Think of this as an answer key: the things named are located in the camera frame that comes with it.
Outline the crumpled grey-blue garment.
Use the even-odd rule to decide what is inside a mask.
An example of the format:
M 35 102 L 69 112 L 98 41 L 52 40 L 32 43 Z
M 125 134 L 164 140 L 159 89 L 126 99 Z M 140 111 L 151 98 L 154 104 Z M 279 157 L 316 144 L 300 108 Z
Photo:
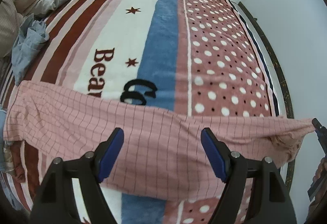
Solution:
M 30 14 L 18 30 L 18 36 L 12 48 L 12 70 L 15 85 L 23 81 L 28 68 L 49 40 L 47 25 L 43 20 L 36 20 Z

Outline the dark bed frame rail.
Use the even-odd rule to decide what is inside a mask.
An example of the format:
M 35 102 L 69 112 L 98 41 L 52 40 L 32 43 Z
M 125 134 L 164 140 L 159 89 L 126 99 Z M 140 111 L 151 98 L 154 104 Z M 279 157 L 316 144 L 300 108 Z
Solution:
M 257 31 L 261 41 L 263 42 L 268 54 L 269 54 L 269 58 L 272 62 L 272 65 L 274 67 L 274 70 L 277 74 L 277 78 L 278 78 L 278 82 L 282 91 L 282 95 L 283 95 L 283 102 L 284 102 L 284 106 L 286 108 L 286 115 L 288 118 L 293 118 L 294 119 L 294 111 L 293 111 L 293 105 L 291 102 L 291 96 L 290 96 L 290 92 L 288 89 L 288 85 L 286 82 L 286 79 L 284 77 L 284 73 L 282 71 L 282 68 L 280 66 L 280 63 L 276 57 L 276 54 L 272 48 L 272 45 L 270 44 L 268 38 L 266 37 L 265 33 L 263 32 L 263 30 L 261 29 L 261 27 L 259 26 L 259 24 L 257 23 L 257 19 L 254 18 L 252 16 L 252 14 L 248 11 L 248 9 L 242 4 L 242 2 L 239 2 L 237 4 L 240 9 L 245 13 L 245 15 L 247 16 L 247 18 L 249 19 L 249 21 L 252 23 L 252 25 L 254 26 L 255 30 Z

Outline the folded clothes stack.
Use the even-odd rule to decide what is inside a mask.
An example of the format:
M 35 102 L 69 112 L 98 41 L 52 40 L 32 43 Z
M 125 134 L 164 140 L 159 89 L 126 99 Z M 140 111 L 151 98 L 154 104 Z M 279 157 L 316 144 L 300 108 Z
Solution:
M 1 172 L 10 174 L 18 183 L 24 183 L 26 177 L 20 160 L 20 141 L 4 140 L 6 115 L 6 110 L 1 107 Z

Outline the striped dotted fleece blanket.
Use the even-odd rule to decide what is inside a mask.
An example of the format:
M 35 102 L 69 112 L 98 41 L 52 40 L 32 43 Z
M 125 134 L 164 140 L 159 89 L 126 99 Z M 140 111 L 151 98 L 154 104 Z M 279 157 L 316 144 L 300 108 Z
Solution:
M 254 36 L 230 0 L 70 0 L 24 75 L 191 116 L 279 114 Z

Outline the pink checked pants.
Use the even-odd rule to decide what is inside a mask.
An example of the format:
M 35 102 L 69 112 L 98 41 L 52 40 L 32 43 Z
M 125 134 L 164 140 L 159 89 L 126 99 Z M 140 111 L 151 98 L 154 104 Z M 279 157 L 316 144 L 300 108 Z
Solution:
M 88 96 L 45 82 L 23 81 L 4 125 L 8 141 L 24 140 L 50 157 L 72 160 L 106 141 L 114 128 L 124 144 L 105 185 L 132 195 L 163 200 L 220 196 L 224 185 L 201 145 L 203 128 L 230 150 L 281 167 L 293 160 L 309 119 L 283 117 L 188 117 L 163 108 Z

